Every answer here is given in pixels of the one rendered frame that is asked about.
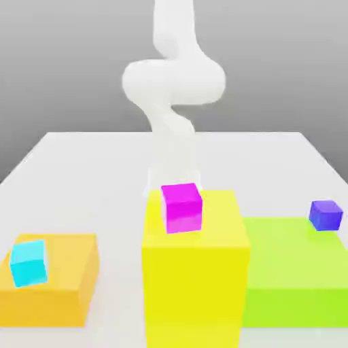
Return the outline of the large lime green box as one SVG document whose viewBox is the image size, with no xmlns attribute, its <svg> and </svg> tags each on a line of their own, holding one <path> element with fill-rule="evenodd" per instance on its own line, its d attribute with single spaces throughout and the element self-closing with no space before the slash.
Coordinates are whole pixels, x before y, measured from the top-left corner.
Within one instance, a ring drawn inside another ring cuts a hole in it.
<svg viewBox="0 0 348 348">
<path fill-rule="evenodd" d="M 245 328 L 348 328 L 348 249 L 303 217 L 247 217 Z"/>
</svg>

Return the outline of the large orange box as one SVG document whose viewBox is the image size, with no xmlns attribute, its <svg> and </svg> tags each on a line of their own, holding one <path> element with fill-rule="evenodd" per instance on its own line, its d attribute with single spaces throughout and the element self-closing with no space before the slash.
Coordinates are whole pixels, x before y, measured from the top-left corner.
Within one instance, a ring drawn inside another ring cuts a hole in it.
<svg viewBox="0 0 348 348">
<path fill-rule="evenodd" d="M 43 239 L 48 282 L 16 288 L 10 254 L 0 263 L 0 327 L 83 327 L 99 274 L 95 234 L 20 234 L 15 243 Z"/>
</svg>

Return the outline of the small blue cube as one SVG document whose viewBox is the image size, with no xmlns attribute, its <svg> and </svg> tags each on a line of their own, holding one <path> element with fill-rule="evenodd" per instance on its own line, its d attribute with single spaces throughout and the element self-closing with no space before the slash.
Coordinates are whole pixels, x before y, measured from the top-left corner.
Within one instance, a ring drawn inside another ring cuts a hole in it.
<svg viewBox="0 0 348 348">
<path fill-rule="evenodd" d="M 332 200 L 313 201 L 309 221 L 316 231 L 337 231 L 343 218 L 343 210 Z"/>
</svg>

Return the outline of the small cyan cube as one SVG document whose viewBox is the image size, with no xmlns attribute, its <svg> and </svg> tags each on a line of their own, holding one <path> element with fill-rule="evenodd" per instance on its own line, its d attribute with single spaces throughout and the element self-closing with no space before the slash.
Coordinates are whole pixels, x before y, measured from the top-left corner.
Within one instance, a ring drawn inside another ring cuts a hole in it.
<svg viewBox="0 0 348 348">
<path fill-rule="evenodd" d="M 15 244 L 9 266 L 16 288 L 47 283 L 49 262 L 46 242 L 40 239 Z"/>
</svg>

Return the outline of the small magenta cube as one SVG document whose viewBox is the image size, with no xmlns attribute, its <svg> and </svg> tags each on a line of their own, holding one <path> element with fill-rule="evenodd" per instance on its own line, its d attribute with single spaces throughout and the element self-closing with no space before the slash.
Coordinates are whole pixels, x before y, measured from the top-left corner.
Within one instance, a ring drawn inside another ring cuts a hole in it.
<svg viewBox="0 0 348 348">
<path fill-rule="evenodd" d="M 200 231 L 203 198 L 195 183 L 161 186 L 162 220 L 167 234 Z"/>
</svg>

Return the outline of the large yellow box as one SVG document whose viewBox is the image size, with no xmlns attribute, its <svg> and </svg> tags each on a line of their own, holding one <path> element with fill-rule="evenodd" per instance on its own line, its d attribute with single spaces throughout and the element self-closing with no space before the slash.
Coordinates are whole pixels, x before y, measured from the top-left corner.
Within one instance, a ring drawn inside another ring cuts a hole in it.
<svg viewBox="0 0 348 348">
<path fill-rule="evenodd" d="M 238 348 L 250 243 L 232 190 L 203 190 L 203 226 L 168 234 L 149 194 L 141 246 L 147 348 Z"/>
</svg>

